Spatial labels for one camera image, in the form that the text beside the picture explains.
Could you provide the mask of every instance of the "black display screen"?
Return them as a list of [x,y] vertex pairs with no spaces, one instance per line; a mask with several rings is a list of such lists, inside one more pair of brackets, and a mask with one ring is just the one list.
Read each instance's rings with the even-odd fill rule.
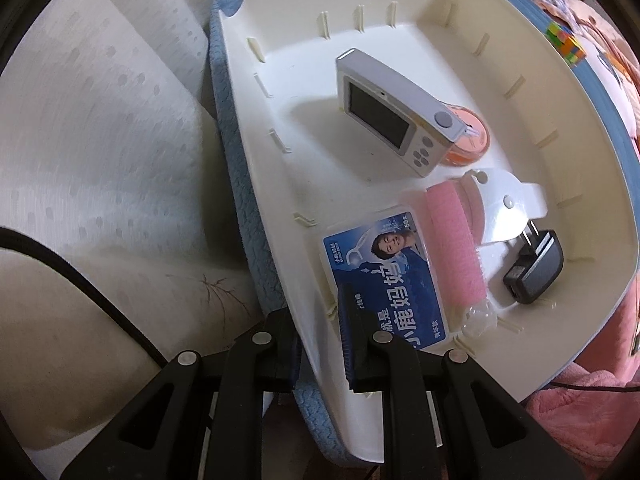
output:
[[353,83],[349,83],[349,111],[400,149],[409,123]]

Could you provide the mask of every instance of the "rubik's cube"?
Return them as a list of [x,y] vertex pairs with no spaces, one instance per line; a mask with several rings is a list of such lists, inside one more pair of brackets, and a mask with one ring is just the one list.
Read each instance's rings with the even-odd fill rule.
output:
[[569,66],[577,65],[586,56],[576,37],[559,23],[551,22],[545,35]]

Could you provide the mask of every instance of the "blue package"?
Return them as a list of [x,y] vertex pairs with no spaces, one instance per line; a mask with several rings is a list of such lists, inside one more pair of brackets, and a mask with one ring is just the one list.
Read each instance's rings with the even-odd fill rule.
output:
[[336,284],[351,284],[356,304],[375,312],[382,330],[418,350],[446,338],[411,212],[327,236],[323,243]]

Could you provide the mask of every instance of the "charger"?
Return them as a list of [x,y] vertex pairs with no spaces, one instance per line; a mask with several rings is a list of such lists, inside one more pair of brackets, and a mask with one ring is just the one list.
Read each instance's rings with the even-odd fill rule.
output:
[[502,279],[516,301],[523,304],[536,301],[558,277],[564,265],[564,254],[556,232],[538,232],[531,221],[527,226],[530,234],[522,233],[526,243]]

